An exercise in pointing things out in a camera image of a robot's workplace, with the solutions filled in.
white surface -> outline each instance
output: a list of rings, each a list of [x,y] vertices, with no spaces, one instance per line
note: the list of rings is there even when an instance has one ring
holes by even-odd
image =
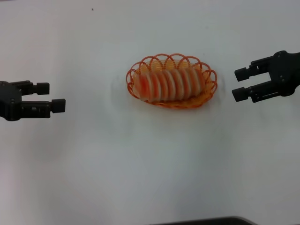
[[[0,73],[49,82],[67,111],[0,120],[0,224],[143,225],[242,216],[300,222],[300,93],[235,103],[234,70],[300,52],[300,1],[0,2]],[[204,107],[173,111],[126,90],[132,64],[194,55],[219,76]]]

orange wicker basket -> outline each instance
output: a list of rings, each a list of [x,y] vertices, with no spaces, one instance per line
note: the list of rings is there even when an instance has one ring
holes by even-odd
[[[205,88],[200,93],[199,96],[191,97],[187,100],[181,101],[162,101],[162,102],[148,102],[146,103],[152,105],[158,105],[166,108],[173,109],[189,109],[197,108],[202,106],[204,103],[209,101],[213,94],[215,93],[218,84],[217,84],[217,74],[212,70],[209,65],[204,62],[201,62],[198,58],[194,56],[184,56],[182,54],[158,54],[155,56],[145,57],[142,61],[135,63],[126,75],[127,89],[129,93],[139,99],[133,93],[133,85],[135,83],[135,78],[137,75],[148,72],[148,71],[162,71],[162,70],[171,70],[174,68],[187,68],[194,67],[202,72],[202,75],[205,79]]]

